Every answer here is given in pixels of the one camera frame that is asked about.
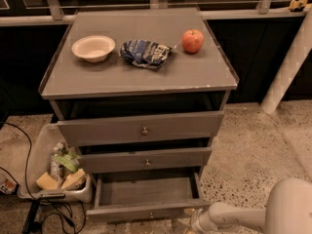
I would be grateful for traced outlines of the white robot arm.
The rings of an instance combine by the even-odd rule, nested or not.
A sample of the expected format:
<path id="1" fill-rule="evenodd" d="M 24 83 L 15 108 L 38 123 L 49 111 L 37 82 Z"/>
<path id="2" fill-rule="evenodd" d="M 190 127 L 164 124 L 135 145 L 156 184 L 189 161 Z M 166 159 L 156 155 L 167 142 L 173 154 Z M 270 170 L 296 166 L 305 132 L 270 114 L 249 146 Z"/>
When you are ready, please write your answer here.
<path id="1" fill-rule="evenodd" d="M 187 234 L 233 232 L 243 226 L 262 234 L 312 234 L 312 183 L 286 178 L 272 188 L 266 209 L 233 207 L 223 202 L 196 210 Z"/>

